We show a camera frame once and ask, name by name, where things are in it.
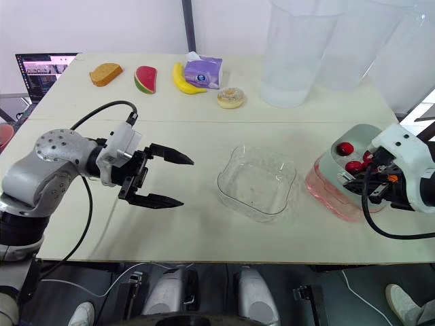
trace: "white wall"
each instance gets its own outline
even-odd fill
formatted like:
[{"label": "white wall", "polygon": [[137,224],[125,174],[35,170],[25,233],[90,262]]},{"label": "white wall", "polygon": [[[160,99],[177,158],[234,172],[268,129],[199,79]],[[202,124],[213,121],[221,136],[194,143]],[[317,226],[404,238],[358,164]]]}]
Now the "white wall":
[{"label": "white wall", "polygon": [[0,94],[26,92],[15,53],[186,51],[181,0],[0,0]]},{"label": "white wall", "polygon": [[192,0],[197,52],[263,55],[270,8],[269,0]]}]

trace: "tissue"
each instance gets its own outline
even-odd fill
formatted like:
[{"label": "tissue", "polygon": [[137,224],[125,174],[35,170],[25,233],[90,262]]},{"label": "tissue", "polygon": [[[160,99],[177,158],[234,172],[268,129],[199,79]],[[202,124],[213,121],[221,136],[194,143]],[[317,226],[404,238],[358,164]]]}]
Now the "tissue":
[{"label": "tissue", "polygon": [[188,62],[184,78],[196,87],[219,89],[222,80],[222,59],[199,56],[196,52],[186,54]]}]

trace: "person's foot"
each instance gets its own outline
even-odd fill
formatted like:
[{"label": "person's foot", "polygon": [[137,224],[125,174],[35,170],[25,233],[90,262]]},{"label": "person's foot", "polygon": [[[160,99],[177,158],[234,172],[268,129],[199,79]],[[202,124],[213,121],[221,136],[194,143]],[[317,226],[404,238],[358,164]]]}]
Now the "person's foot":
[{"label": "person's foot", "polygon": [[94,305],[90,302],[80,304],[71,319],[68,326],[93,326],[95,318]]},{"label": "person's foot", "polygon": [[420,315],[420,307],[397,284],[390,284],[385,289],[385,296],[391,310],[405,326],[415,326]]}]

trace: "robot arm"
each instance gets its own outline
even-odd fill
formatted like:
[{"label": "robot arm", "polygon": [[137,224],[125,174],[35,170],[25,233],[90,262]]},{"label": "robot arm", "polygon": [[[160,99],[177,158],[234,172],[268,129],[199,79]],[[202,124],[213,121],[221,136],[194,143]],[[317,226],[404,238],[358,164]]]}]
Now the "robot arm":
[{"label": "robot arm", "polygon": [[[368,199],[408,211],[435,213],[435,162],[428,144],[399,124],[392,124],[372,140],[372,170]],[[344,187],[361,195],[364,173]]]},{"label": "robot arm", "polygon": [[4,176],[0,196],[1,325],[17,323],[17,302],[23,301],[22,287],[35,265],[50,215],[78,175],[100,177],[102,184],[110,187],[121,186],[118,197],[133,205],[163,209],[183,204],[166,196],[136,194],[147,175],[147,160],[161,156],[176,164],[193,161],[156,144],[136,150],[141,135],[133,130],[133,124],[122,122],[108,139],[88,139],[70,129],[49,131]]}]

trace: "laptop screen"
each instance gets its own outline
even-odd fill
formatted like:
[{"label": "laptop screen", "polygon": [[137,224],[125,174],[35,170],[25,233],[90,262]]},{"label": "laptop screen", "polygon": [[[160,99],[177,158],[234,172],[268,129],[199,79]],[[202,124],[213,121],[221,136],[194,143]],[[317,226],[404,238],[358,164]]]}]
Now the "laptop screen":
[{"label": "laptop screen", "polygon": [[74,60],[77,53],[16,54],[32,103],[38,103]]}]

